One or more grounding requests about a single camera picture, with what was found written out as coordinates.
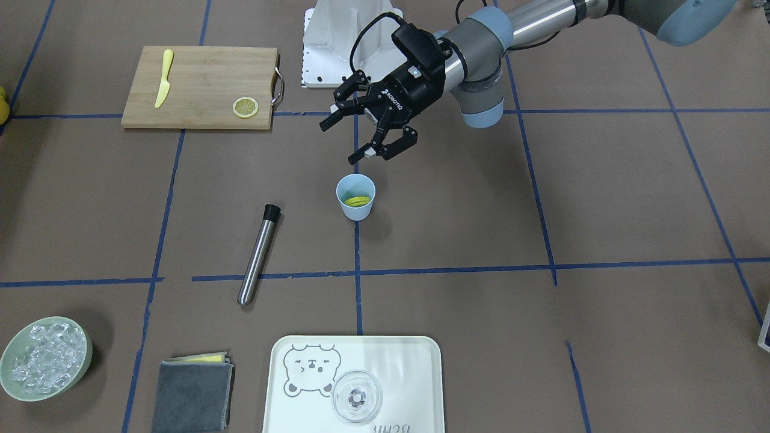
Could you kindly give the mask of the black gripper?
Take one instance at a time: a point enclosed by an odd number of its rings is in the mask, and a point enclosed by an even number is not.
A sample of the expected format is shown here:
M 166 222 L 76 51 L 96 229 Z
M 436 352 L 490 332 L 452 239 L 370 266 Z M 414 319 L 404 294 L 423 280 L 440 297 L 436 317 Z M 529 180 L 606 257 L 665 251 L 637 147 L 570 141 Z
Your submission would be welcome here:
M 386 131 L 404 126 L 401 137 L 391 143 L 384 143 L 387 134 L 377 129 L 373 139 L 349 155 L 350 165 L 375 156 L 391 160 L 414 146 L 418 134 L 406 125 L 445 91 L 448 41 L 412 23 L 401 25 L 391 38 L 406 61 L 376 82 L 369 82 L 362 70 L 353 72 L 335 89 L 330 115 L 319 122 L 325 132 L 345 116 L 365 113 L 376 124 L 385 118 Z

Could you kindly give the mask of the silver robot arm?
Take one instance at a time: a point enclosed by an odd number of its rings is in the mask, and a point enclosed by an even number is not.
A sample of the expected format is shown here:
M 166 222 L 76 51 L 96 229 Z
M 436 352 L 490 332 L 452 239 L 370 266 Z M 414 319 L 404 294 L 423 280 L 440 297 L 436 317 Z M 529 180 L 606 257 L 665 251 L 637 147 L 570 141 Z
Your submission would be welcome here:
M 357 36 L 389 17 L 394 46 L 406 60 L 379 81 L 361 69 L 334 91 L 330 115 L 320 121 L 327 131 L 343 118 L 366 115 L 375 124 L 372 138 L 349 155 L 349 164 L 379 156 L 393 159 L 414 146 L 410 125 L 445 95 L 460 106 L 465 124 L 484 129 L 504 114 L 499 88 L 506 53 L 542 46 L 562 30 L 586 19 L 620 16 L 671 46 L 687 46 L 712 32 L 734 7 L 732 1 L 530 1 L 504 11 L 486 6 L 457 22 L 448 32 L 427 32 L 393 12 L 383 12 Z

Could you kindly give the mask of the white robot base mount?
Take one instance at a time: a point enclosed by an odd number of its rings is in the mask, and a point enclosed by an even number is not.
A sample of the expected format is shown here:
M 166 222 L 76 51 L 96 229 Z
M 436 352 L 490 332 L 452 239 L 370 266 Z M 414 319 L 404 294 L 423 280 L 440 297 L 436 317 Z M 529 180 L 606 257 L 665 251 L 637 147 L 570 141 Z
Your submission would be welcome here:
M 402 17 L 390 1 L 318 1 L 304 14 L 301 85 L 336 88 L 352 71 L 362 70 L 374 81 L 406 61 L 393 44 L 397 22 L 385 17 L 350 51 L 364 27 L 383 12 Z

